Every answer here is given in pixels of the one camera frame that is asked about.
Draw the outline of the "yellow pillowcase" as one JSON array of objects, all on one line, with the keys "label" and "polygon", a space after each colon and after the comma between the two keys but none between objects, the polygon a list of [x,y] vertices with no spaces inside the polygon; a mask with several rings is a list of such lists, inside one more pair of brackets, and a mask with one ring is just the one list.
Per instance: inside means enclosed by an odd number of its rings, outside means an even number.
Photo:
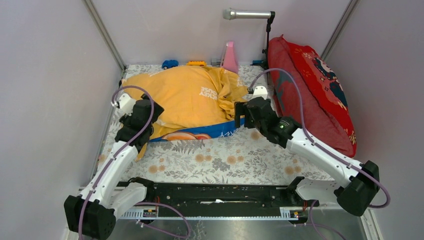
[{"label": "yellow pillowcase", "polygon": [[125,93],[139,100],[146,90],[163,109],[153,123],[152,142],[206,140],[235,132],[235,103],[247,86],[222,67],[177,66],[122,80]]}]

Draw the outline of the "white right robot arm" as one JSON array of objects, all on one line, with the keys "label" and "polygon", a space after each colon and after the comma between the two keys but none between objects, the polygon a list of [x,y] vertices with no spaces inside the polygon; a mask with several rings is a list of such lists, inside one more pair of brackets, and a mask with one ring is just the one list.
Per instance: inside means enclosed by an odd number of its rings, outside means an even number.
[{"label": "white right robot arm", "polygon": [[351,215],[360,217],[380,190],[379,168],[372,161],[349,158],[310,135],[291,117],[279,117],[271,102],[256,97],[236,102],[235,126],[257,129],[269,142],[295,153],[325,171],[330,180],[298,178],[289,185],[287,201],[293,206],[306,201],[337,203]]}]

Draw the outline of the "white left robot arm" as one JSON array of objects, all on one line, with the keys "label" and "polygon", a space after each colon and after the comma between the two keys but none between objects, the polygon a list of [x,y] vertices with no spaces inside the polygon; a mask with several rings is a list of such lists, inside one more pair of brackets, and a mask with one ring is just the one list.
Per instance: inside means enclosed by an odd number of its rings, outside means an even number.
[{"label": "white left robot arm", "polygon": [[164,109],[149,94],[135,100],[124,93],[117,103],[124,111],[120,119],[123,126],[115,136],[107,162],[79,195],[69,195],[64,202],[68,228],[81,238],[106,240],[117,220],[137,201],[148,206],[155,200],[154,190],[141,183],[131,183],[119,193],[115,188],[130,162],[149,142],[152,124]]}]

